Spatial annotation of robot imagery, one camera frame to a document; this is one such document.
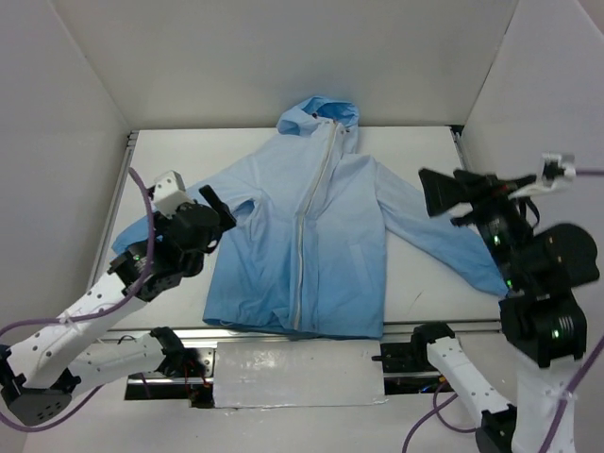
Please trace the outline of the light blue hooded jacket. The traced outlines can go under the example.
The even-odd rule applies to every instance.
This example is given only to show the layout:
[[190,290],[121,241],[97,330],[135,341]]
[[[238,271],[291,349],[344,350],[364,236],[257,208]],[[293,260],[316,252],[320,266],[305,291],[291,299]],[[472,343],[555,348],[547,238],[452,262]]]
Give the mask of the light blue hooded jacket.
[[358,152],[359,117],[350,102],[311,97],[260,149],[207,179],[236,226],[219,244],[206,324],[379,338],[388,233],[473,288],[507,293],[476,232],[430,217],[422,192]]

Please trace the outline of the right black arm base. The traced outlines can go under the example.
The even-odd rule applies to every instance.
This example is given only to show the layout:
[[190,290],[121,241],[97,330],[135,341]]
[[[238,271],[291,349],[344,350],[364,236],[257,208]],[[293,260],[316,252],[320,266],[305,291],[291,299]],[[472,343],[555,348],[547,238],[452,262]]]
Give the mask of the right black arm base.
[[440,384],[444,384],[443,392],[451,393],[444,376],[428,362],[427,346],[443,337],[456,335],[446,323],[433,322],[416,327],[407,342],[382,343],[372,361],[382,367],[384,393],[434,394]]

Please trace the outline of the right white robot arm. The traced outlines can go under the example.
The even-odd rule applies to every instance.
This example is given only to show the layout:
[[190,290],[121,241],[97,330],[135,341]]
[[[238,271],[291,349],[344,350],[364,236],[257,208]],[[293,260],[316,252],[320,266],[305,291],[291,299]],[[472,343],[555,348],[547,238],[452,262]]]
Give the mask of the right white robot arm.
[[481,452],[575,450],[574,397],[598,354],[586,348],[587,319],[574,290],[598,280],[597,247],[580,226],[537,231],[526,214],[535,196],[560,191],[578,175],[560,163],[517,179],[463,170],[419,173],[430,216],[470,205],[452,224],[478,229],[508,289],[499,310],[517,358],[515,401],[484,378],[447,324],[423,324],[411,336],[412,362],[446,379],[474,419]]

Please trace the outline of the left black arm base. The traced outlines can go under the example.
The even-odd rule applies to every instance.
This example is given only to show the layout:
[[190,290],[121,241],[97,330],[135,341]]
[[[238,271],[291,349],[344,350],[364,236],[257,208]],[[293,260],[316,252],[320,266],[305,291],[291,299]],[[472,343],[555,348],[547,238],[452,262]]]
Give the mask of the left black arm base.
[[125,400],[182,400],[193,408],[212,409],[216,350],[186,347],[168,327],[156,327],[150,334],[165,358],[157,369],[128,377]]

